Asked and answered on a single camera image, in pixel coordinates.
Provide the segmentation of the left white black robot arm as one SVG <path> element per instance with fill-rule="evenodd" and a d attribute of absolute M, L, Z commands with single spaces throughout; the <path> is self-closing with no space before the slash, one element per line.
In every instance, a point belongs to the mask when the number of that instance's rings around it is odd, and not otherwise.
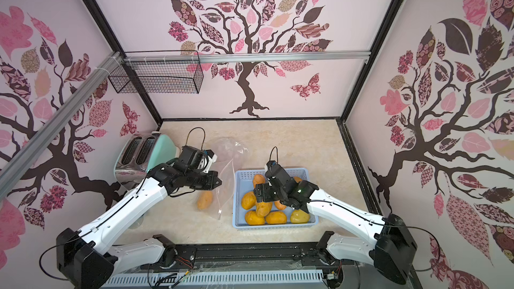
<path fill-rule="evenodd" d="M 177 158 L 150 169 L 140 184 L 99 218 L 74 231 L 65 229 L 56 238 L 56 267 L 60 280 L 75 288 L 100 288 L 112 276 L 139 266 L 174 265 L 175 244 L 164 235 L 116 246 L 115 242 L 139 218 L 179 189 L 211 191 L 221 186 L 214 151 L 184 146 Z"/>

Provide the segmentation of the clear zipper bag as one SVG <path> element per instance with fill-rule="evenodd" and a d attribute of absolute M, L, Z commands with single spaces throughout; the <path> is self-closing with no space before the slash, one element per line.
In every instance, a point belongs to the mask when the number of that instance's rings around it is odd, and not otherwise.
<path fill-rule="evenodd" d="M 229 212 L 229 203 L 234 196 L 234 174 L 242 168 L 249 156 L 249 149 L 239 140 L 223 137 L 211 140 L 207 146 L 217 155 L 211 169 L 218 172 L 221 186 L 212 190 L 214 200 L 209 209 L 203 212 L 212 219 L 221 220 Z"/>

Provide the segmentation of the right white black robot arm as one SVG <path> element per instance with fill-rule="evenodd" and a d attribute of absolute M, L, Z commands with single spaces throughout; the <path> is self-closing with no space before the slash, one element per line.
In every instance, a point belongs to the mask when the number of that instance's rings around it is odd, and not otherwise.
<path fill-rule="evenodd" d="M 254 188 L 257 202 L 278 200 L 294 210 L 328 219 L 356 236 L 351 240 L 327 232 L 321 239 L 322 253 L 335 260 L 372 265 L 388 280 L 400 285 L 407 283 L 418 246 L 411 234 L 413 227 L 402 218 L 359 210 L 310 181 L 296 181 L 273 160 L 266 164 L 264 176 L 267 183 Z"/>

